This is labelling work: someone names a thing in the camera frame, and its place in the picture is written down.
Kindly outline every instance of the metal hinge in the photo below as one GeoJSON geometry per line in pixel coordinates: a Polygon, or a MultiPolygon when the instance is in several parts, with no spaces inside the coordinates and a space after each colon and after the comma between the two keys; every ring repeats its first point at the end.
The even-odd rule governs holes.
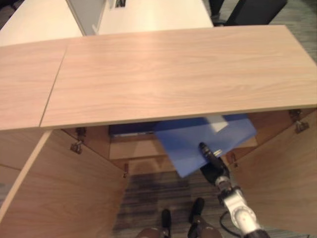
{"type": "Polygon", "coordinates": [[[124,164],[124,173],[123,173],[123,177],[126,178],[129,174],[129,164],[125,163],[124,164]]]}
{"type": "Polygon", "coordinates": [[[289,110],[288,112],[293,123],[295,123],[295,132],[297,134],[309,128],[308,122],[301,121],[302,110],[292,109],[292,110],[289,110]]]}
{"type": "Polygon", "coordinates": [[[81,154],[83,152],[83,149],[81,148],[81,145],[84,143],[84,138],[86,137],[86,128],[85,127],[77,127],[76,133],[77,133],[77,141],[70,145],[70,150],[81,154]]]}

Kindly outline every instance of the wood grain surface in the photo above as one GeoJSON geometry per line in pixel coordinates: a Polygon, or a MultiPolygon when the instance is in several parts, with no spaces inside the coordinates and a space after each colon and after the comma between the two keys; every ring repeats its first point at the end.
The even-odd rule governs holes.
{"type": "Polygon", "coordinates": [[[65,40],[0,47],[0,130],[38,127],[65,40]]]}
{"type": "Polygon", "coordinates": [[[42,135],[40,129],[0,131],[0,165],[21,170],[42,135]]]}
{"type": "MultiPolygon", "coordinates": [[[[302,109],[301,117],[305,117],[308,114],[312,113],[316,108],[309,108],[309,109],[302,109]]],[[[253,126],[257,130],[256,140],[258,146],[263,145],[267,141],[271,140],[275,136],[277,136],[282,131],[286,130],[294,123],[292,122],[289,112],[287,110],[282,111],[274,111],[274,112],[260,112],[260,113],[249,113],[248,114],[250,121],[252,122],[253,126]]],[[[251,151],[255,150],[256,146],[254,147],[245,147],[245,148],[235,148],[232,151],[226,154],[226,161],[229,164],[232,164],[233,157],[236,161],[243,158],[245,155],[250,153],[251,151]]]]}
{"type": "MultiPolygon", "coordinates": [[[[238,145],[237,148],[255,147],[257,144],[255,137],[252,137],[238,145]]],[[[163,145],[154,134],[111,138],[109,150],[110,160],[133,159],[149,156],[167,156],[163,145]]]]}
{"type": "Polygon", "coordinates": [[[260,223],[317,235],[317,114],[304,118],[310,128],[280,133],[231,166],[260,223]]]}
{"type": "Polygon", "coordinates": [[[285,26],[72,39],[42,127],[313,107],[317,67],[285,26]]]}
{"type": "Polygon", "coordinates": [[[127,169],[129,175],[146,175],[176,171],[167,156],[150,156],[137,159],[112,160],[122,170],[127,169]]]}
{"type": "Polygon", "coordinates": [[[0,183],[13,184],[18,177],[20,170],[0,165],[0,183]]]}
{"type": "Polygon", "coordinates": [[[54,131],[0,223],[1,238],[108,238],[127,184],[123,171],[54,131]]]}
{"type": "Polygon", "coordinates": [[[30,157],[27,159],[25,165],[23,166],[23,169],[21,170],[18,177],[16,178],[12,188],[10,189],[7,197],[5,198],[5,200],[2,204],[2,206],[0,207],[0,225],[1,225],[1,222],[5,216],[8,208],[10,207],[13,199],[15,198],[16,193],[20,189],[20,186],[22,185],[26,175],[28,174],[31,167],[33,166],[37,156],[39,155],[40,151],[42,150],[44,144],[46,143],[46,141],[49,138],[49,136],[51,135],[51,133],[52,133],[51,130],[45,131],[43,133],[40,140],[38,141],[35,148],[33,149],[30,157]]]}
{"type": "MultiPolygon", "coordinates": [[[[86,128],[86,136],[84,137],[84,145],[106,159],[109,159],[110,150],[110,136],[108,130],[109,127],[106,125],[90,126],[86,128]]],[[[68,128],[64,131],[77,139],[76,128],[68,128]]]]}

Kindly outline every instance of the wooden desk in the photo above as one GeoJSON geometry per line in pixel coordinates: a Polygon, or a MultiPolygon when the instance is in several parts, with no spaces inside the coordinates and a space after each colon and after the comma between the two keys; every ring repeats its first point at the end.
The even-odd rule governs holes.
{"type": "Polygon", "coordinates": [[[79,36],[65,0],[25,0],[0,30],[0,46],[79,36]]]}
{"type": "MultiPolygon", "coordinates": [[[[36,94],[31,91],[41,74],[23,78],[27,71],[18,74],[11,67],[0,77],[1,84],[18,78],[28,85],[28,98],[36,101],[43,93],[40,101],[46,100],[43,113],[32,121],[21,116],[23,111],[1,108],[2,115],[12,113],[0,118],[0,124],[7,125],[2,129],[17,128],[11,120],[24,128],[1,133],[6,140],[5,148],[0,147],[1,165],[12,167],[11,159],[26,161],[0,208],[2,238],[110,236],[128,171],[109,157],[107,124],[237,112],[259,112],[261,117],[263,111],[317,104],[316,64],[284,26],[117,34],[65,42],[64,57],[53,57],[60,61],[58,69],[55,64],[35,68],[55,71],[49,96],[48,86],[36,94]],[[76,141],[74,129],[67,130],[69,135],[60,130],[77,126],[87,127],[81,155],[69,150],[76,141]],[[30,127],[45,132],[39,139],[38,134],[30,136],[30,127]],[[13,153],[16,144],[22,145],[18,155],[13,153]]],[[[60,43],[42,44],[63,50],[60,43]]],[[[30,49],[19,45],[1,50],[8,51],[13,62],[20,59],[19,52],[34,54],[30,49]]],[[[56,52],[43,51],[46,57],[34,57],[32,64],[56,52]]],[[[0,63],[3,72],[7,61],[0,63]]],[[[28,62],[22,63],[27,69],[28,62]]],[[[24,101],[25,95],[16,90],[19,85],[8,87],[0,105],[24,101]]],[[[24,111],[32,108],[26,104],[24,111]]],[[[305,113],[310,128],[300,134],[290,118],[284,120],[287,111],[270,115],[262,120],[266,135],[261,135],[265,139],[260,146],[230,169],[264,225],[317,234],[316,111],[305,113]]],[[[161,158],[150,161],[158,165],[154,170],[170,169],[161,158]]],[[[140,161],[134,162],[137,170],[140,161]]]]}

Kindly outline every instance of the gray carpet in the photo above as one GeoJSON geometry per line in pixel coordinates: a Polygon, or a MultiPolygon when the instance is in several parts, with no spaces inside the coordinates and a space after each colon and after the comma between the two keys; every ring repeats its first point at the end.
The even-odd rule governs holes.
{"type": "MultiPolygon", "coordinates": [[[[170,209],[172,214],[172,237],[185,238],[190,227],[188,216],[192,203],[197,197],[205,199],[203,217],[218,228],[224,238],[234,236],[226,233],[219,225],[219,217],[225,211],[219,205],[217,190],[200,172],[181,179],[176,172],[130,178],[124,201],[113,229],[112,238],[133,238],[143,228],[159,227],[160,212],[170,209]]],[[[233,231],[229,217],[225,225],[233,231]]],[[[271,238],[306,238],[307,234],[296,234],[279,229],[266,228],[271,238]]]]}

